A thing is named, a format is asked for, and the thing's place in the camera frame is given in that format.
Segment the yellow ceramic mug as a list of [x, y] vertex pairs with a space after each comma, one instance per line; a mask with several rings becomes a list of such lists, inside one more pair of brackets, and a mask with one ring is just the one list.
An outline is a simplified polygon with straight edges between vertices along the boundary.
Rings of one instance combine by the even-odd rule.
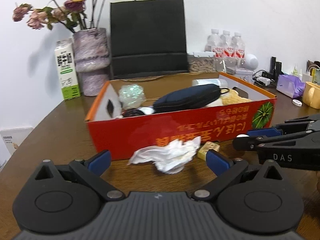
[[320, 109], [320, 86], [306, 82], [302, 100], [309, 107]]

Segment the navy blue zip pouch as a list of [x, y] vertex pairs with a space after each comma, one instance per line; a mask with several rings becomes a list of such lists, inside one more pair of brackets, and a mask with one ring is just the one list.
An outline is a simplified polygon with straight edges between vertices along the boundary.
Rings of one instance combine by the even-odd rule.
[[215, 84], [184, 88], [171, 92], [153, 103], [155, 113], [167, 113], [202, 108], [230, 91]]

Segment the black charger stand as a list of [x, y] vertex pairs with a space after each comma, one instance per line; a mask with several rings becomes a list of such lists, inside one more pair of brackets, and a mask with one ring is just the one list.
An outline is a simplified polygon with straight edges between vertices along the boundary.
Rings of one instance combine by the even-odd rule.
[[272, 56], [270, 60], [270, 74], [272, 75], [272, 79], [274, 81], [277, 81], [278, 77], [283, 75], [282, 62], [277, 61], [277, 58], [274, 56]]

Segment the yellow white plush toy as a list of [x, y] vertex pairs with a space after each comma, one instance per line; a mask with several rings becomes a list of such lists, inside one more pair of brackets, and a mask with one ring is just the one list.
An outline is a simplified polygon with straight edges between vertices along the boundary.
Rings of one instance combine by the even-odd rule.
[[206, 107], [227, 106], [251, 101], [250, 99], [241, 97], [236, 90], [231, 89], [226, 94], [222, 94], [217, 100], [209, 103]]

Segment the clear container of pellets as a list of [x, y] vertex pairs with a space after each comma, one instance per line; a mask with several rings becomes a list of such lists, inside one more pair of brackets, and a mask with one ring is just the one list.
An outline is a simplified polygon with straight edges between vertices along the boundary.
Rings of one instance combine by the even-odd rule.
[[189, 72], [192, 73], [213, 73], [215, 53], [211, 51], [188, 52], [187, 53]]

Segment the white tissue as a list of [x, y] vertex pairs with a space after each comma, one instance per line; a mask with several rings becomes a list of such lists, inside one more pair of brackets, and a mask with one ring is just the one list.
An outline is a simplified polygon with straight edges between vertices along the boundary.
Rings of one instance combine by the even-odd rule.
[[176, 139], [167, 146], [148, 146], [137, 150], [129, 159], [128, 164], [152, 162], [159, 172], [177, 174], [192, 161], [201, 144], [201, 137], [183, 142]]

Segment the white power adapter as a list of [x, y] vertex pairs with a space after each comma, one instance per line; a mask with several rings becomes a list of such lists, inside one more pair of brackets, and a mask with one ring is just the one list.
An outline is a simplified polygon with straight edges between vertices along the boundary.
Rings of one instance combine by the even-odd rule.
[[263, 76], [259, 76], [257, 77], [257, 81], [259, 81], [260, 83], [263, 83], [264, 86], [269, 86], [271, 83], [271, 80], [269, 78], [263, 77]]

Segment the white cotton swab jar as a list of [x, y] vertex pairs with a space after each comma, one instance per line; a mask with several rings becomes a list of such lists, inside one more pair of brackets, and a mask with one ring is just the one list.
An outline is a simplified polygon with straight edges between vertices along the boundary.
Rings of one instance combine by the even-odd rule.
[[224, 79], [195, 79], [192, 81], [192, 86], [201, 86], [201, 85], [217, 85], [220, 88], [228, 88], [228, 83]]

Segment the white round charger puck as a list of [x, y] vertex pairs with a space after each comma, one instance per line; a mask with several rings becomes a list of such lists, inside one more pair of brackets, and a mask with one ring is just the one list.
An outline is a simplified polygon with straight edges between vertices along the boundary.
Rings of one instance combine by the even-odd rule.
[[138, 110], [143, 112], [145, 115], [150, 115], [155, 112], [153, 107], [139, 107]]

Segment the iridescent white rose ornament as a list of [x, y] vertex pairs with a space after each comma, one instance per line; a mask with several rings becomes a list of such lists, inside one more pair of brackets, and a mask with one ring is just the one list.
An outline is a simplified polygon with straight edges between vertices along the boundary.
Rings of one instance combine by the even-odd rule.
[[138, 84], [122, 86], [118, 94], [123, 109], [138, 108], [145, 102], [144, 89]]

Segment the red cardboard pumpkin box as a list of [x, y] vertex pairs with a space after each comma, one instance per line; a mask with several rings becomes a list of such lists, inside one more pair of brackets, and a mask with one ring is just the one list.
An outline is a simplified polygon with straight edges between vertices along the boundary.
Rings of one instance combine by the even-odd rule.
[[[223, 79], [228, 88], [248, 94], [249, 102], [228, 106], [203, 107], [180, 112], [148, 114], [122, 118], [118, 92], [124, 85], [143, 87], [151, 106], [173, 91], [188, 88], [193, 80]], [[112, 160], [130, 159], [147, 146], [166, 146], [173, 140], [202, 142], [232, 140], [254, 128], [269, 127], [277, 97], [249, 82], [226, 73], [182, 73], [144, 79], [107, 81], [95, 98], [85, 122], [98, 152], [109, 150]]]

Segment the water bottle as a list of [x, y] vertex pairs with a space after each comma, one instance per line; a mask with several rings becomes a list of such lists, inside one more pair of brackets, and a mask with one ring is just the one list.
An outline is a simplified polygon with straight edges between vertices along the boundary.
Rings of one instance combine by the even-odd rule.
[[211, 29], [204, 51], [214, 52], [216, 57], [223, 57], [223, 45], [218, 29]]
[[234, 47], [232, 44], [232, 37], [230, 31], [224, 30], [221, 35], [222, 47], [223, 47], [223, 56], [232, 57], [234, 53]]
[[233, 57], [243, 59], [245, 56], [245, 43], [242, 40], [241, 33], [234, 33], [232, 37]]

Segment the white box on floor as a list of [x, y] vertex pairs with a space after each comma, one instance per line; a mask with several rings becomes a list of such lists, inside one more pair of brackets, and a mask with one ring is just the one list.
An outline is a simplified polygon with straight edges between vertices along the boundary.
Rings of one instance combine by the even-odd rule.
[[26, 137], [33, 131], [32, 127], [21, 127], [1, 130], [1, 137], [10, 153], [13, 155]]

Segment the black paper shopping bag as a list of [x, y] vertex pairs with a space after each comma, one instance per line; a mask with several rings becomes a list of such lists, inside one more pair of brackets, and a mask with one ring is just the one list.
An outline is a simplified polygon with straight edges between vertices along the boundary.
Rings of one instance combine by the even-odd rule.
[[111, 3], [114, 79], [188, 72], [184, 0]]

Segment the water bottle middle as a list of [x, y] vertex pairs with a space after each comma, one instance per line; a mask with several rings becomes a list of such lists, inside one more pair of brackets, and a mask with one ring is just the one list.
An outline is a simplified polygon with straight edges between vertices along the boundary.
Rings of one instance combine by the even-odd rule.
[[221, 35], [222, 47], [223, 47], [223, 56], [232, 57], [234, 53], [234, 47], [232, 44], [232, 37], [230, 31], [224, 30]]

